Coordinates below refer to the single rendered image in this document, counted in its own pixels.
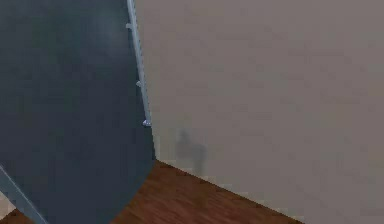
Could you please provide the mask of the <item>dark grey room door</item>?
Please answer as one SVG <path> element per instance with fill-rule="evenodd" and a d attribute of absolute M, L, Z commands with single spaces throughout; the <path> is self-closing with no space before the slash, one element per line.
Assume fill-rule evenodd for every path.
<path fill-rule="evenodd" d="M 35 224 L 110 224 L 153 165 L 129 0 L 0 0 L 0 192 Z"/>

